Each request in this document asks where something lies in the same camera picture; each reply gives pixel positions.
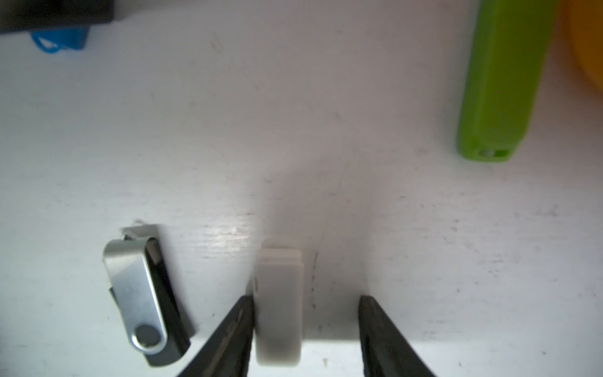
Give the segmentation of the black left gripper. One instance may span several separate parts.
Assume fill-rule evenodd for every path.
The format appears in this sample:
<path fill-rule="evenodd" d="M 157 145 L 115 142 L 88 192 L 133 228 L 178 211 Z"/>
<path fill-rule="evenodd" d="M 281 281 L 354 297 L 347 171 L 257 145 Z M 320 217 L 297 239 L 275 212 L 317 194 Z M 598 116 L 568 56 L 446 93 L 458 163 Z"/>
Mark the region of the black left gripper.
<path fill-rule="evenodd" d="M 114 0 L 2 0 L 1 33 L 110 23 Z"/>

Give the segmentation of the white translucent usb drive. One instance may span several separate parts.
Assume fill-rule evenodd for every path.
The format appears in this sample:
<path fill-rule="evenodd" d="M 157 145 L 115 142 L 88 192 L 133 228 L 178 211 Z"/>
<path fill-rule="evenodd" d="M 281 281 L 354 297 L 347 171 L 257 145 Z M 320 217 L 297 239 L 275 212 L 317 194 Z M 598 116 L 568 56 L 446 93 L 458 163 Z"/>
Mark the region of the white translucent usb drive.
<path fill-rule="evenodd" d="M 262 242 L 252 274 L 256 360 L 295 367 L 302 355 L 304 257 L 292 240 Z"/>

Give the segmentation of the blue usb drive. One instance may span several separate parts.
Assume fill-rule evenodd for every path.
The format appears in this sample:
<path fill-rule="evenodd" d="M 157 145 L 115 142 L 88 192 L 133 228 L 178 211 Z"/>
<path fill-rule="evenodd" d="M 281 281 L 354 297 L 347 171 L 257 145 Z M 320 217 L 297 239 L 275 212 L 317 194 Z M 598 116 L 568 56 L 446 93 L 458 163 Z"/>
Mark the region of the blue usb drive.
<path fill-rule="evenodd" d="M 46 31 L 31 31 L 34 44 L 44 53 L 58 53 L 61 50 L 83 50 L 90 32 L 90 26 L 61 28 Z"/>

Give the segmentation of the yellow plastic storage box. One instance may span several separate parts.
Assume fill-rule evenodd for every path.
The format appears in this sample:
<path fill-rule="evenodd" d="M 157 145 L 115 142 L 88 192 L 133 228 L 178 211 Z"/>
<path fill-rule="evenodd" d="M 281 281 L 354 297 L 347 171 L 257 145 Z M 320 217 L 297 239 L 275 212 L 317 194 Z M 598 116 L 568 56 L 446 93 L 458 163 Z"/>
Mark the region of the yellow plastic storage box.
<path fill-rule="evenodd" d="M 602 90 L 602 0 L 566 2 L 568 32 L 576 62 Z"/>

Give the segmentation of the green usb drive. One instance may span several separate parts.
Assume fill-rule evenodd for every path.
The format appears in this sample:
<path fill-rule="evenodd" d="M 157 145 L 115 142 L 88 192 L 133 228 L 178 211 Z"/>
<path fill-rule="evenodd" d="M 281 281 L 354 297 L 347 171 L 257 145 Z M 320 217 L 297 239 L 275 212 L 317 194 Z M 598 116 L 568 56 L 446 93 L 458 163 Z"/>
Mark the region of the green usb drive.
<path fill-rule="evenodd" d="M 480 3 L 457 136 L 465 159 L 507 161 L 523 141 L 557 8 L 556 1 Z"/>

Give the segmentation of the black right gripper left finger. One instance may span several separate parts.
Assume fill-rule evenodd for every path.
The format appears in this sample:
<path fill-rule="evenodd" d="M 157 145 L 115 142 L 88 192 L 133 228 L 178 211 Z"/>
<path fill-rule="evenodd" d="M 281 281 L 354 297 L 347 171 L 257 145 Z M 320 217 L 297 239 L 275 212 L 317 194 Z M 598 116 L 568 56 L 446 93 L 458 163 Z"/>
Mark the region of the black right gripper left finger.
<path fill-rule="evenodd" d="M 241 296 L 179 377 L 245 377 L 254 336 L 254 300 Z"/>

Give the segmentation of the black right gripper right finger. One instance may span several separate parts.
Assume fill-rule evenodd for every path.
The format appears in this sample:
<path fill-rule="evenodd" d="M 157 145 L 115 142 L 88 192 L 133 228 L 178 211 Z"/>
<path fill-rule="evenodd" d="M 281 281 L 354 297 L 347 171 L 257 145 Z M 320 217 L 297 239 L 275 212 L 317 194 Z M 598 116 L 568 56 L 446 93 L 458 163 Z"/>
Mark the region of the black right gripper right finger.
<path fill-rule="evenodd" d="M 364 375 L 435 377 L 374 297 L 361 296 L 358 324 Z"/>

